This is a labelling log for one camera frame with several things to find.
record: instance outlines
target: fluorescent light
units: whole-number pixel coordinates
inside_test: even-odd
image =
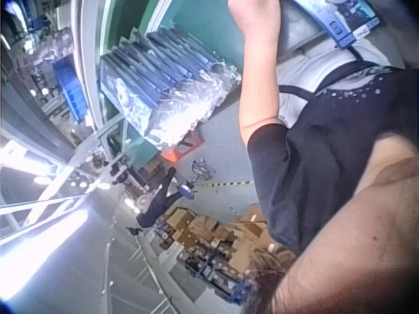
[[[132,209],[135,209],[135,208],[136,208],[136,205],[135,205],[134,201],[133,201],[133,200],[131,200],[130,198],[126,198],[126,199],[125,199],[125,204],[126,204],[129,208],[132,208]]]
[[[1,34],[1,41],[3,42],[3,44],[5,44],[6,48],[7,48],[8,50],[10,50],[10,45],[9,45],[9,43],[7,42],[7,39],[3,36],[3,34]]]
[[[4,154],[18,154],[20,157],[23,157],[26,154],[26,152],[27,149],[13,139],[7,142],[7,144],[3,147]]]
[[[102,190],[109,190],[111,188],[111,185],[109,183],[100,183],[98,185],[98,188]]]
[[[57,176],[52,180],[51,184],[48,185],[45,191],[39,196],[39,201],[46,201],[49,200],[52,196],[57,194],[59,189],[62,187],[64,182],[69,178],[70,174],[74,171],[74,167],[72,166],[65,166],[63,169],[57,173]],[[46,209],[46,204],[35,204],[32,207],[32,210],[29,212],[29,215],[25,219],[24,227],[30,226],[31,224],[35,224],[39,217],[42,215],[44,210]]]
[[[50,175],[51,172],[51,168],[48,164],[23,156],[17,156],[16,154],[3,154],[3,150],[0,152],[0,160],[8,168],[32,173],[40,177],[46,177]]]
[[[76,211],[40,234],[26,239],[0,258],[0,298],[8,300],[32,278],[48,257],[87,220]]]
[[[13,148],[13,151],[11,152],[12,158],[25,158],[25,155],[27,153],[27,148],[20,146],[18,143],[16,143],[16,146]]]
[[[5,10],[9,12],[10,14],[14,14],[13,6],[10,2],[6,3]]]
[[[85,194],[89,194],[91,192],[94,191],[95,188],[97,188],[99,186],[99,184],[101,184],[101,178],[97,179],[96,181],[94,181],[92,184],[89,184],[88,189],[86,190]]]
[[[40,185],[50,185],[52,180],[49,177],[36,177],[34,178],[33,182]]]
[[[56,210],[56,212],[62,213],[65,211],[72,203],[74,203],[74,200],[67,200],[64,203],[62,203]]]

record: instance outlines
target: worker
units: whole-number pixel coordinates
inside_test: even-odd
[[[163,178],[161,188],[157,192],[150,192],[140,196],[137,204],[141,208],[140,214],[137,215],[136,220],[140,228],[126,227],[126,229],[133,235],[137,236],[140,232],[146,228],[152,227],[157,219],[159,219],[164,213],[179,199],[186,197],[193,199],[193,193],[191,192],[191,186],[189,184],[180,184],[178,192],[167,196],[168,189],[171,181],[175,177],[176,169],[174,167],[169,168],[167,175]]]
[[[244,313],[403,303],[419,282],[417,71],[367,39],[277,67],[280,2],[228,6],[245,39],[239,125],[257,195],[270,235],[299,257],[285,275],[262,269]]]

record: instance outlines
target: blue storage bin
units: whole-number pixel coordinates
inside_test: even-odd
[[[63,95],[71,114],[77,123],[81,123],[87,112],[87,104],[72,60],[73,55],[71,54],[55,62],[52,67],[63,90]]]

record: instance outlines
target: short sleeve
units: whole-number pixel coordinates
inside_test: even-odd
[[[287,156],[287,131],[281,124],[268,124],[257,129],[249,139],[247,151],[259,198],[267,198],[278,184],[278,173]]]
[[[252,134],[247,151],[255,179],[255,187],[270,235],[279,243],[298,251],[297,211],[289,195],[290,155],[286,145],[288,129],[281,124],[267,124]]]

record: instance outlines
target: apron strap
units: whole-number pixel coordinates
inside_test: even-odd
[[[314,93],[309,92],[308,90],[305,90],[304,88],[301,88],[298,86],[279,85],[279,88],[280,88],[281,94],[284,93],[284,94],[295,95],[307,101],[310,101],[314,96]]]
[[[349,46],[347,49],[355,57],[356,61],[364,61],[364,58],[353,46]]]

